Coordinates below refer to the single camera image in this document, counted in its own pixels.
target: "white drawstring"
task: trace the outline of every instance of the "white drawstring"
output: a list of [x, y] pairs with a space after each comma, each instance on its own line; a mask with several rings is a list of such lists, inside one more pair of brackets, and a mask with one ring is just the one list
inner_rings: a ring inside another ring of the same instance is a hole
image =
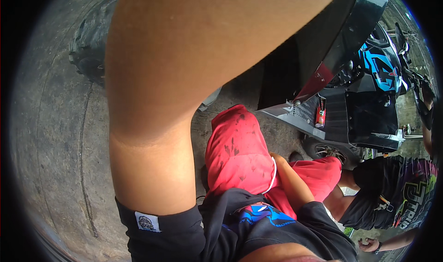
[[266, 194], [272, 188], [272, 185], [274, 184], [275, 176], [277, 175], [277, 164], [275, 163], [275, 159], [273, 157], [271, 157], [271, 158], [274, 161], [274, 174], [272, 176], [271, 185], [269, 185], [269, 188], [266, 191], [264, 191], [262, 194]]

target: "black shorts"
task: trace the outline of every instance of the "black shorts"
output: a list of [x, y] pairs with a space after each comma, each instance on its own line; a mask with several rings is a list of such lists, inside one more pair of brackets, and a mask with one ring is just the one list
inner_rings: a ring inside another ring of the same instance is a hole
[[387, 229], [392, 226], [396, 204], [392, 204], [394, 205], [392, 212], [374, 209], [383, 204], [380, 195], [390, 200], [396, 192], [403, 162], [403, 157], [394, 156], [376, 157], [360, 163], [352, 172], [355, 183], [361, 189], [339, 223], [346, 227], [364, 230]]

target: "white label patch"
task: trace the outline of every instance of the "white label patch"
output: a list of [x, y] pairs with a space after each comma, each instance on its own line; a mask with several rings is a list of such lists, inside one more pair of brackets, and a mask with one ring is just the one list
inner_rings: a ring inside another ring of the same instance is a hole
[[157, 216], [147, 215], [137, 211], [135, 212], [135, 215], [139, 229], [148, 230], [150, 232], [161, 232]]

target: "side mirror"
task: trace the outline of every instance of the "side mirror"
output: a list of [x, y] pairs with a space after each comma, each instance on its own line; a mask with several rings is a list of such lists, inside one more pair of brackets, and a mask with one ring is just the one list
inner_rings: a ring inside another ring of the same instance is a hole
[[406, 38], [404, 37], [403, 32], [398, 23], [395, 23], [395, 38], [397, 41], [397, 45], [400, 48], [400, 52], [402, 50], [407, 52], [409, 50], [409, 45], [407, 44]]

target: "concrete floor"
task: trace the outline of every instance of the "concrete floor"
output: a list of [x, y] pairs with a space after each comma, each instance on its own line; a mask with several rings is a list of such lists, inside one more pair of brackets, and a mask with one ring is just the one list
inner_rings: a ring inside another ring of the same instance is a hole
[[[130, 261], [114, 200], [104, 90], [75, 72], [68, 43], [99, 0], [54, 0], [37, 23], [17, 72], [10, 149], [24, 203], [37, 230], [79, 261]], [[196, 196], [211, 119], [237, 103], [254, 113], [270, 151], [305, 155], [291, 126], [256, 113], [262, 67], [227, 83], [192, 120]]]

